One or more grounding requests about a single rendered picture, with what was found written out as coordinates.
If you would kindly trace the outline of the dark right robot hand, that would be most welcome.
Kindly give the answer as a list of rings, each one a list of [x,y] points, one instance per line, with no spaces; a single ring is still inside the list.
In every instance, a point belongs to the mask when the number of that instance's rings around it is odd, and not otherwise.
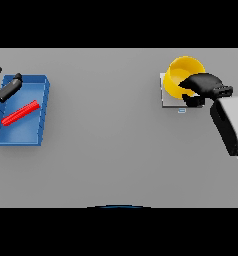
[[[215,101],[219,98],[231,97],[233,94],[232,86],[224,85],[217,76],[210,73],[190,75],[181,81],[179,86],[197,93],[197,96],[188,96],[186,93],[182,94],[182,99],[188,107],[203,106],[205,99]]]

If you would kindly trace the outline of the dark left robot hand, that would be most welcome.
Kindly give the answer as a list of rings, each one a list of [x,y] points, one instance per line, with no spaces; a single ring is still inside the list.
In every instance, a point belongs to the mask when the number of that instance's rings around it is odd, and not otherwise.
[[[0,103],[4,103],[11,96],[17,93],[21,89],[22,84],[22,75],[20,73],[17,73],[8,84],[0,89]]]

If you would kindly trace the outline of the yellow bowl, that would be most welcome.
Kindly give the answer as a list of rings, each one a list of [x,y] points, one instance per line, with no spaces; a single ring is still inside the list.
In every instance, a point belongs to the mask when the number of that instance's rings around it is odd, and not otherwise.
[[[193,74],[204,72],[205,67],[196,58],[191,56],[177,57],[171,62],[164,75],[163,88],[177,100],[181,100],[183,94],[193,96],[194,92],[192,90],[182,88],[179,84]]]

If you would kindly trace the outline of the red beaker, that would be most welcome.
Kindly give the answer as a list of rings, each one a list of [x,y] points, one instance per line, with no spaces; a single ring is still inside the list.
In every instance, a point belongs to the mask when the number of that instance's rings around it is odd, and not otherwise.
[[[39,103],[36,100],[33,100],[32,102],[24,105],[20,109],[10,113],[8,116],[4,117],[1,120],[1,124],[3,126],[9,126],[12,123],[18,121],[19,119],[25,117],[26,115],[32,113],[33,111],[40,108]]]

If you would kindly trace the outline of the pale square measuring scale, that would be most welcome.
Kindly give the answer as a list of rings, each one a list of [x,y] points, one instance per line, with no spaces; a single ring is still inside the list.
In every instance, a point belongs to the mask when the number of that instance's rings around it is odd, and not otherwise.
[[[186,113],[189,107],[183,100],[172,97],[164,88],[164,73],[160,74],[161,103],[163,108],[176,109],[178,113]]]

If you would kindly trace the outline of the blue tray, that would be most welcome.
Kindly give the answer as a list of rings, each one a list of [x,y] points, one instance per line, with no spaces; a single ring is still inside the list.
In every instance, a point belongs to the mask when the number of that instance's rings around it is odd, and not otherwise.
[[[46,75],[23,75],[22,87],[0,102],[0,146],[40,146],[50,83]]]

